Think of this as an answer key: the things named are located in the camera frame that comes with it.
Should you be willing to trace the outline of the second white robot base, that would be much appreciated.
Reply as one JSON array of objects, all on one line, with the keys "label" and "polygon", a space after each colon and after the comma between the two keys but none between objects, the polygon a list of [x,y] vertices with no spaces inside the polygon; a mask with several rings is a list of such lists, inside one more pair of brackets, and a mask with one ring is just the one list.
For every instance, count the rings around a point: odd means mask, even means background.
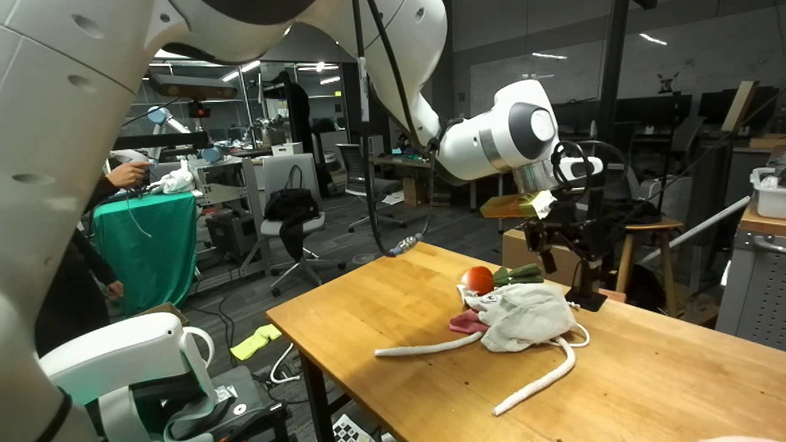
[{"label": "second white robot base", "polygon": [[210,377],[213,339],[172,313],[107,325],[41,360],[101,442],[289,442],[288,410],[249,368]]}]

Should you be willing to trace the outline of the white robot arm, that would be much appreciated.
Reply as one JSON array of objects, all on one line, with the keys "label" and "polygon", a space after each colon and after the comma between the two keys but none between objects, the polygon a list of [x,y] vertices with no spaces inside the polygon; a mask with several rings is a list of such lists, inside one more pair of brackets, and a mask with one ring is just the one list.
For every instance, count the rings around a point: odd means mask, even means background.
[{"label": "white robot arm", "polygon": [[179,322],[154,315],[134,345],[111,346],[67,385],[55,379],[61,360],[35,349],[35,319],[154,54],[246,64],[294,26],[352,54],[446,178],[518,169],[537,190],[562,178],[558,120],[533,78],[500,89],[477,118],[440,124],[422,87],[446,43],[441,0],[0,0],[3,437],[94,442],[95,399],[175,377],[209,382]]}]

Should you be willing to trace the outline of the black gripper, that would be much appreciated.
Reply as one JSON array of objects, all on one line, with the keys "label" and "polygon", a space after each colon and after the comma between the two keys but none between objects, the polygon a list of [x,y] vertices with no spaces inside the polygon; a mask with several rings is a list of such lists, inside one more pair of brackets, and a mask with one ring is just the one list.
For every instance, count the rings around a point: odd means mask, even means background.
[{"label": "black gripper", "polygon": [[546,218],[526,221],[527,249],[537,253],[546,271],[554,271],[554,247],[569,249],[580,260],[606,260],[623,236],[623,216],[600,216],[589,221]]}]

